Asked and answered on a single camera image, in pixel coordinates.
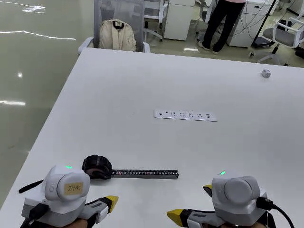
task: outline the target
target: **office chair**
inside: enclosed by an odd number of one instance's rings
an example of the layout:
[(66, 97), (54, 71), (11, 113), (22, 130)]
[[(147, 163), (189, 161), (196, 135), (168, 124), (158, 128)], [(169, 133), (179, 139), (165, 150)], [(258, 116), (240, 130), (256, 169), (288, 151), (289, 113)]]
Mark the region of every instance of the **office chair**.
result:
[(147, 40), (147, 33), (151, 33), (152, 35), (158, 37), (161, 41), (163, 41), (163, 35), (160, 35), (157, 32), (148, 29), (148, 22), (150, 20), (157, 20), (159, 27), (162, 31), (162, 21), (167, 16), (167, 8), (169, 2), (164, 0), (143, 0), (143, 2), (145, 7), (144, 41)]
[(144, 4), (141, 0), (94, 0), (94, 37), (87, 38), (78, 48), (99, 48), (100, 26), (104, 20), (119, 19), (132, 27), (136, 51), (150, 53), (150, 46), (143, 41)]
[[(289, 18), (286, 24), (287, 25), (276, 23), (273, 28), (267, 28), (264, 30), (262, 36), (269, 41), (276, 42), (277, 46), (270, 54), (259, 59), (257, 63), (261, 63), (271, 58), (275, 61), (277, 65), (281, 65), (280, 59), (276, 54), (276, 52), (279, 49), (279, 46), (284, 45), (289, 48), (296, 48), (299, 44), (301, 44), (304, 41), (304, 22), (295, 18)], [(295, 24), (300, 24), (301, 25), (300, 28), (299, 29), (292, 28), (292, 26)]]

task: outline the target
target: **desk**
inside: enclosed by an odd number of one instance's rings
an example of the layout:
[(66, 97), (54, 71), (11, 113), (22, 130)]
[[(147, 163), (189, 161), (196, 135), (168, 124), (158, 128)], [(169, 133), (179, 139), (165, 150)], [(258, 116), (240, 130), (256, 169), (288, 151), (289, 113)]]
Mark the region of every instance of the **desk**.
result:
[[(264, 68), (269, 79), (260, 76)], [(86, 48), (3, 204), (1, 227), (23, 220), (20, 187), (96, 153), (115, 168), (180, 170), (177, 180), (92, 183), (88, 200), (120, 197), (96, 227), (176, 228), (166, 212), (212, 210), (202, 186), (223, 169), (256, 177), (301, 227), (303, 75), (303, 68)], [(153, 117), (166, 108), (211, 111), (218, 122)], [(288, 227), (273, 215), (278, 228)]]

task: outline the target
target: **power strip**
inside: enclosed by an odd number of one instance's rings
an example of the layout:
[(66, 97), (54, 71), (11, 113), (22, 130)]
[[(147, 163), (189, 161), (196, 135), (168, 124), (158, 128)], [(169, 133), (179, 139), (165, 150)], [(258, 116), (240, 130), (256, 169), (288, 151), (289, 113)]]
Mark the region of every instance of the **power strip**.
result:
[(162, 119), (217, 121), (212, 113), (194, 111), (155, 110), (154, 117)]

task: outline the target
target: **black strap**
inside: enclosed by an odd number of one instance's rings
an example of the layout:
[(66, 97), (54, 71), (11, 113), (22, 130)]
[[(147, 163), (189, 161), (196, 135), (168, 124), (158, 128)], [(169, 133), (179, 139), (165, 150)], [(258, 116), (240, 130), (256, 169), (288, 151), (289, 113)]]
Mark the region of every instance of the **black strap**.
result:
[(28, 191), (28, 190), (33, 189), (34, 187), (38, 186), (38, 185), (41, 184), (42, 182), (43, 182), (43, 180), (39, 180), (39, 181), (37, 181), (37, 182), (31, 183), (31, 184), (29, 184), (29, 185), (27, 185), (27, 186), (25, 186), (25, 187), (19, 189), (18, 192), (19, 192), (19, 193), (24, 193), (25, 191)]

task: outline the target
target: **gray mesh chair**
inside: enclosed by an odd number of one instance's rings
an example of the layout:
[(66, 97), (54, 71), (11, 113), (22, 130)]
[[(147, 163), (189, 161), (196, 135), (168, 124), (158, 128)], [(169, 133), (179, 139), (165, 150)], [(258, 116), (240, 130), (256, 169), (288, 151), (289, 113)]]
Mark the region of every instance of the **gray mesh chair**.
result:
[(264, 30), (263, 37), (269, 41), (276, 42), (277, 46), (271, 53), (268, 53), (265, 57), (259, 59), (257, 61), (258, 63), (261, 63), (271, 58), (275, 61), (277, 65), (281, 65), (280, 59), (276, 54), (279, 49), (279, 46), (282, 44), (289, 48), (296, 48), (304, 41), (304, 22), (298, 20), (298, 18), (289, 18), (286, 24), (288, 24), (289, 21), (292, 23), (292, 26), (294, 26), (295, 24), (300, 24), (300, 28), (294, 29), (287, 25), (276, 23), (273, 28), (267, 28)]
[(141, 0), (94, 0), (94, 37), (87, 38), (78, 48), (99, 48), (99, 29), (104, 20), (119, 19), (129, 24), (134, 32), (136, 50), (150, 53), (150, 46), (143, 41), (144, 4)]

